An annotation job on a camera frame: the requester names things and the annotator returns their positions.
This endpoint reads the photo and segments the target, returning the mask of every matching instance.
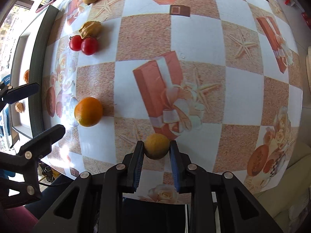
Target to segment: yellow lemon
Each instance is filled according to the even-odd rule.
[[[169,139],[158,133],[153,133],[145,140],[145,155],[150,159],[161,159],[169,151]]]

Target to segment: checkered tablecloth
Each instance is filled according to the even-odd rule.
[[[183,80],[178,86],[190,87],[195,106],[202,107],[195,109],[199,125],[179,123],[184,128],[176,135],[180,151],[207,171],[234,172],[252,192],[278,184],[298,133],[302,84],[296,42],[276,0],[99,0],[90,6],[61,1],[43,74],[43,95],[54,87],[55,115],[46,111],[44,97],[42,104],[45,127],[62,123],[66,134],[47,163],[75,178],[121,162],[137,140],[155,132],[149,100],[133,70],[173,52]],[[184,15],[173,15],[175,8]],[[69,37],[91,20],[103,26],[99,52],[72,52]],[[279,45],[275,50],[272,41]],[[160,72],[167,82],[165,71]],[[173,80],[176,72],[169,74]],[[75,127],[62,110],[72,97],[89,96],[102,102],[104,116],[93,127]],[[254,163],[251,156],[262,145],[269,147],[267,155],[263,152],[266,161],[256,154],[260,159]],[[168,155],[158,161],[145,157],[139,188],[130,197],[189,202],[172,183]],[[156,198],[162,191],[170,198]]]

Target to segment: rose print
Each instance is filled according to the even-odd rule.
[[[275,131],[270,127],[267,127],[265,136],[263,137],[263,143],[269,146],[272,139],[274,138],[275,138]]]
[[[64,71],[61,71],[58,75],[58,82],[60,84],[63,84],[63,82],[66,80],[66,76],[65,76],[65,72]]]
[[[181,203],[178,200],[178,193],[173,185],[161,184],[152,188],[148,192],[149,198],[138,196],[140,200],[149,202],[159,202],[167,204]]]
[[[63,52],[60,57],[59,60],[56,64],[56,69],[55,72],[57,74],[59,74],[61,71],[64,71],[67,64],[69,63],[69,53],[67,51]]]

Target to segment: starfish print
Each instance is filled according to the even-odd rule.
[[[242,54],[245,52],[247,54],[247,56],[250,58],[251,62],[254,63],[254,59],[251,55],[249,48],[257,46],[257,43],[245,41],[245,39],[242,35],[242,32],[239,28],[238,28],[238,35],[239,35],[239,38],[237,39],[235,36],[232,36],[231,34],[227,34],[227,36],[231,40],[233,40],[236,44],[238,44],[240,46],[238,51],[235,53],[234,57],[238,58],[238,57],[242,56]]]
[[[140,138],[140,136],[138,134],[138,129],[137,129],[136,124],[133,125],[133,136],[134,136],[134,138],[130,139],[130,138],[124,136],[124,135],[119,135],[120,138],[122,138],[125,142],[127,142],[129,145],[132,146],[131,152],[134,151],[135,146],[137,144],[137,141],[141,140],[141,138]]]
[[[259,9],[259,12],[254,12],[254,14],[256,15],[256,18],[265,17],[265,15],[263,14],[263,12],[260,9]]]
[[[199,81],[199,74],[198,74],[196,68],[194,69],[193,77],[194,77],[194,84],[195,84],[193,89],[197,94],[197,98],[204,105],[204,109],[207,112],[209,112],[209,104],[206,100],[205,93],[208,93],[211,90],[218,88],[221,85],[221,83],[212,83],[212,84],[201,85],[201,83]]]
[[[282,14],[282,9],[280,8],[280,6],[278,4],[274,4],[274,12],[275,14]]]
[[[110,5],[114,4],[115,2],[117,2],[119,0],[114,0],[112,2],[108,2],[108,0],[104,0],[104,3],[101,6],[94,6],[95,8],[100,8],[99,12],[96,14],[96,16],[94,17],[97,18],[102,12],[106,11],[109,15],[112,15],[112,11],[110,8]]]

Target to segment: table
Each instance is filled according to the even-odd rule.
[[[175,139],[207,171],[232,171],[252,192],[276,186],[297,138],[302,83],[297,46],[276,0],[58,0],[46,49],[45,128],[66,134],[43,160],[75,178],[120,163],[153,132]],[[100,51],[69,49],[100,21]],[[104,116],[78,125],[74,107],[101,101]],[[50,100],[56,107],[51,108]],[[135,199],[189,203],[168,155],[145,157]]]

